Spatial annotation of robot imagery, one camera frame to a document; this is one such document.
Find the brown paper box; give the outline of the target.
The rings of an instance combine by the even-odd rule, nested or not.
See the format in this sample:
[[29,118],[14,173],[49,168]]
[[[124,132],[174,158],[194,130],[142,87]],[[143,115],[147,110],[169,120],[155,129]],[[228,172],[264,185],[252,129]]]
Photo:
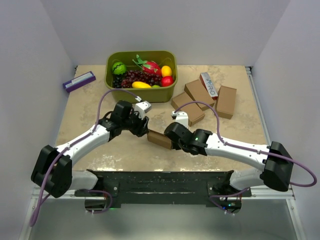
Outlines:
[[172,141],[163,133],[149,130],[149,132],[147,133],[147,140],[165,149],[168,149],[168,150],[173,149]]

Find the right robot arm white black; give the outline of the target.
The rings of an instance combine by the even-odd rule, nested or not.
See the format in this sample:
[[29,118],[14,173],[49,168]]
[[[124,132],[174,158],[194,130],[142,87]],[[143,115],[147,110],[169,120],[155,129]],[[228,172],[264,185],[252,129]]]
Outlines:
[[244,171],[235,170],[223,183],[223,192],[230,197],[240,190],[265,185],[279,192],[289,189],[293,163],[285,147],[276,141],[271,145],[250,144],[228,138],[204,129],[194,132],[173,122],[164,131],[177,150],[191,155],[214,156],[249,165]]

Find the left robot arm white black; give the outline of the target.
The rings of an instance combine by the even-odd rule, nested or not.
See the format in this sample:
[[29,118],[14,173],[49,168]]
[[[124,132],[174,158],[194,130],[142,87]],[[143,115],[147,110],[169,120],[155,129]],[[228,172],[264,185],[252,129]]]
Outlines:
[[130,131],[137,137],[148,132],[147,112],[152,106],[147,101],[132,105],[120,100],[112,111],[107,112],[89,130],[75,139],[53,147],[43,147],[31,174],[31,181],[54,198],[68,190],[86,190],[99,196],[104,184],[91,170],[74,171],[74,165],[95,148],[110,142],[122,131]]

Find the front folded brown box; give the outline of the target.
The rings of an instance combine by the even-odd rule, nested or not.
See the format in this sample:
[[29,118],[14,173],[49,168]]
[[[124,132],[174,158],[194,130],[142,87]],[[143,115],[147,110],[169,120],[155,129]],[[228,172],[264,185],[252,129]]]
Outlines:
[[205,113],[196,103],[193,103],[192,98],[185,92],[173,97],[171,105],[178,112],[183,111],[187,114],[189,127],[203,120],[205,117]]

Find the folded brown box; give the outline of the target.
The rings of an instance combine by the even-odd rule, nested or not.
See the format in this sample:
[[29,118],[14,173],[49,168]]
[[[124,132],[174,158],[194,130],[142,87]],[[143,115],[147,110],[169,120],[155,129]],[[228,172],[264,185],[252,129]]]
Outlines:
[[237,90],[228,86],[221,86],[215,103],[215,111],[221,118],[231,119],[234,115]]
[[187,114],[189,127],[203,120],[205,117],[205,113],[196,103],[193,103],[192,98],[185,92],[173,97],[171,105],[178,112],[183,111]]
[[213,107],[215,104],[215,100],[212,99],[207,89],[203,86],[199,79],[185,84],[184,91],[193,101],[204,102],[211,107]]

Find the middle folded brown box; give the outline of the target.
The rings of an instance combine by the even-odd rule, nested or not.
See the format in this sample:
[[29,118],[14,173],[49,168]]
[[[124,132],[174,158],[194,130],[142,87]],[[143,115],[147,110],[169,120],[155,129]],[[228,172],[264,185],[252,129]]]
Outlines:
[[193,101],[204,102],[211,107],[213,107],[215,104],[215,100],[212,99],[207,89],[203,86],[199,79],[185,84],[184,91]]

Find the right folded brown box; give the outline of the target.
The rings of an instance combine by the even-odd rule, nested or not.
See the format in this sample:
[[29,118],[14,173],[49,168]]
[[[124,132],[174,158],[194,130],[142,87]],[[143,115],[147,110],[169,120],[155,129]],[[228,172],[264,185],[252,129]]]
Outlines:
[[221,86],[215,103],[215,111],[221,118],[231,119],[234,115],[237,90],[228,86]]

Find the red white toothpaste box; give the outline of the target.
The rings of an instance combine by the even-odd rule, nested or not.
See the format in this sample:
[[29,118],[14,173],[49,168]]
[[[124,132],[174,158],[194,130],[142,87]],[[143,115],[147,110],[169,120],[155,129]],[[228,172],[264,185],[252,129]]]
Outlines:
[[213,100],[218,99],[218,93],[214,86],[214,83],[212,82],[212,79],[208,72],[201,72],[199,75],[200,81],[204,88],[207,90],[208,94]]

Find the purple flat box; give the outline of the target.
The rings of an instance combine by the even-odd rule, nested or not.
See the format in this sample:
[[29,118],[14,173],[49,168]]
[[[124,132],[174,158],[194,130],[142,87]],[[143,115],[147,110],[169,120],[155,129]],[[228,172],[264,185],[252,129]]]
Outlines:
[[69,80],[62,84],[63,89],[67,92],[73,92],[74,90],[77,90],[93,81],[96,80],[96,76],[93,74],[92,71],[89,71],[87,73],[84,73],[78,77],[73,78],[72,80]]

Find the yellow toy mango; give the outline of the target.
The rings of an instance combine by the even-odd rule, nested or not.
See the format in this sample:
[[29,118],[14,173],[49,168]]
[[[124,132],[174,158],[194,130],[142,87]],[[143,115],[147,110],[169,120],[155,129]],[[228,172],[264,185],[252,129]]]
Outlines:
[[142,81],[135,81],[132,83],[132,88],[134,88],[134,89],[148,89],[148,88],[151,88],[151,86],[145,82],[142,82]]

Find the red toy grapes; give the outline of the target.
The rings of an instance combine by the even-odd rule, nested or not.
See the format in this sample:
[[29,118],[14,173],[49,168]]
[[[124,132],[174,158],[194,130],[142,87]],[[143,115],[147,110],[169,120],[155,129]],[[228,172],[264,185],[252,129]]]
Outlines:
[[156,74],[144,73],[139,70],[129,70],[124,74],[121,86],[123,89],[132,88],[132,83],[136,81],[147,83],[151,87],[153,85],[161,85],[161,77]]

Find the dark blue toy grapes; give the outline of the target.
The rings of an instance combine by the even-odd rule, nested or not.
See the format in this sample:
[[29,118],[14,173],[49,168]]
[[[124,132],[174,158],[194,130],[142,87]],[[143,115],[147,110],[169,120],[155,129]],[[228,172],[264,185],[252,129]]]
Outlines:
[[112,87],[116,89],[122,88],[123,75],[113,75]]

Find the olive green plastic basket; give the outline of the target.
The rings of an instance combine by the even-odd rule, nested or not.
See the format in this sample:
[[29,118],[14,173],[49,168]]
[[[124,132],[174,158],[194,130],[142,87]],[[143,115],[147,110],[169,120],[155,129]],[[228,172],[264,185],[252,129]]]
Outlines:
[[105,67],[104,83],[116,101],[133,103],[134,93],[151,103],[168,102],[178,82],[176,57],[165,50],[123,51],[112,54]]

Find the red toy apple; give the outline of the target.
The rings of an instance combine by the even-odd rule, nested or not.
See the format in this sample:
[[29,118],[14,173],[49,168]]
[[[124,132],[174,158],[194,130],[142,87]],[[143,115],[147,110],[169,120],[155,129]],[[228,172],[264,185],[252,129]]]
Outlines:
[[172,76],[164,76],[160,81],[161,87],[169,87],[173,83],[174,83],[174,79]]

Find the pink toy dragon fruit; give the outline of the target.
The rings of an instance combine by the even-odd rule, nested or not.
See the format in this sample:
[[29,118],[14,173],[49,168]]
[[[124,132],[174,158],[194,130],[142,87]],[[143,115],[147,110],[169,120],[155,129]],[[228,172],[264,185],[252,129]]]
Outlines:
[[157,76],[162,76],[161,68],[154,61],[142,60],[140,56],[136,55],[136,60],[132,59],[132,61],[144,72],[147,74],[155,74]]

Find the green toy watermelon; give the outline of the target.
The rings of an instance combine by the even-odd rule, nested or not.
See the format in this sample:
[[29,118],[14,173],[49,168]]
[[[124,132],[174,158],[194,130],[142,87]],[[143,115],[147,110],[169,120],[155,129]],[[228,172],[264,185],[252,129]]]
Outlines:
[[121,61],[115,62],[112,65],[112,73],[114,75],[123,75],[126,73],[126,71],[127,71],[127,66]]

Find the yellow orange toy lemon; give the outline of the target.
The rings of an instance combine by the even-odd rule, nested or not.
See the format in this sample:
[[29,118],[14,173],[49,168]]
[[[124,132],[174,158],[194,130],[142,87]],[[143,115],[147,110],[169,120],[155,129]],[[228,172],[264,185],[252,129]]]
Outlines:
[[169,77],[169,76],[172,76],[172,69],[168,66],[168,65],[164,65],[162,68],[161,68],[161,75],[162,77]]

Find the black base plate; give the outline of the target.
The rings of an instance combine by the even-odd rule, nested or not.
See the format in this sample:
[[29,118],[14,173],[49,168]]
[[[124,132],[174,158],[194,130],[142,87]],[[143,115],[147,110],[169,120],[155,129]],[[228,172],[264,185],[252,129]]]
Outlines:
[[228,183],[232,171],[94,171],[99,181],[94,193],[77,190],[76,197],[103,197],[111,194],[112,207],[123,204],[205,205],[226,207],[237,190]]

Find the aluminium frame rail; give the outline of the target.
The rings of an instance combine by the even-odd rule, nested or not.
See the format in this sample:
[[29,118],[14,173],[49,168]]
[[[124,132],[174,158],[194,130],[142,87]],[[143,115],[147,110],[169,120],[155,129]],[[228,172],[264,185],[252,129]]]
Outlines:
[[297,239],[307,239],[302,221],[298,213],[295,195],[291,187],[287,192],[279,192],[272,190],[266,186],[255,186],[251,188],[251,197],[256,198],[257,200],[284,200]]

